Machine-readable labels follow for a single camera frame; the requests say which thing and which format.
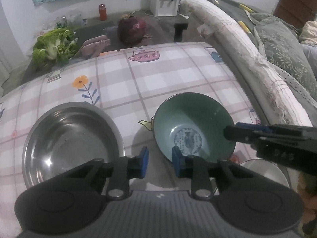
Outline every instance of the red jar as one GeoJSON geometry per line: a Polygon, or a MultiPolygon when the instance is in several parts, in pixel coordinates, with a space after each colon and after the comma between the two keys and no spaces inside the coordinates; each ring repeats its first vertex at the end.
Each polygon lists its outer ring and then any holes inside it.
{"type": "Polygon", "coordinates": [[[107,11],[106,11],[106,7],[104,3],[99,5],[99,16],[100,16],[100,20],[107,19],[107,11]]]}

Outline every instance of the leaf pattern pillow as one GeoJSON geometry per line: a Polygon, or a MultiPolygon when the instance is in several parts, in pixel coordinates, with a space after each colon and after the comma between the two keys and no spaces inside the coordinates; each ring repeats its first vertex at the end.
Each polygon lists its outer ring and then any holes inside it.
{"type": "Polygon", "coordinates": [[[293,33],[272,17],[257,22],[256,30],[264,44],[267,60],[292,75],[317,100],[315,76],[293,33]]]}

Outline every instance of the plaid tablecloth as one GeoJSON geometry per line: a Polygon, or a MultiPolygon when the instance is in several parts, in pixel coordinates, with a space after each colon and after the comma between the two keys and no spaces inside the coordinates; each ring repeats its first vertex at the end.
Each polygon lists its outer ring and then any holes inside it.
{"type": "MultiPolygon", "coordinates": [[[[177,179],[150,131],[159,105],[174,94],[197,92],[220,102],[234,122],[260,123],[233,73],[206,43],[172,43],[131,48],[39,77],[0,98],[0,237],[16,237],[21,228],[14,202],[25,189],[22,150],[37,119],[66,102],[87,101],[109,114],[123,137],[126,155],[150,151],[145,179],[131,189],[190,189],[177,179]]],[[[237,143],[232,160],[256,158],[250,146],[237,143]]]]}

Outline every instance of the flower stem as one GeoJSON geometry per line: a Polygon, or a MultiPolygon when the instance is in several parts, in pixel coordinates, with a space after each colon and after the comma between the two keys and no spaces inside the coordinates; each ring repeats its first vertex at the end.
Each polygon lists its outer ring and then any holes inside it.
{"type": "Polygon", "coordinates": [[[87,90],[87,92],[88,92],[88,94],[89,94],[89,96],[90,96],[90,99],[91,99],[91,104],[93,105],[93,104],[94,104],[93,98],[91,97],[91,94],[90,94],[88,88],[85,86],[85,84],[84,84],[84,87],[85,87],[85,89],[87,90]]]}

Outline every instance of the wooden door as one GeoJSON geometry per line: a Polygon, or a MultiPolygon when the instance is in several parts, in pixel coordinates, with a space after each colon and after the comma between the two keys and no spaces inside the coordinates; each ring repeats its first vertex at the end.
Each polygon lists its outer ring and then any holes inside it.
{"type": "Polygon", "coordinates": [[[280,0],[274,15],[302,28],[307,21],[312,21],[317,14],[317,0],[280,0]]]}

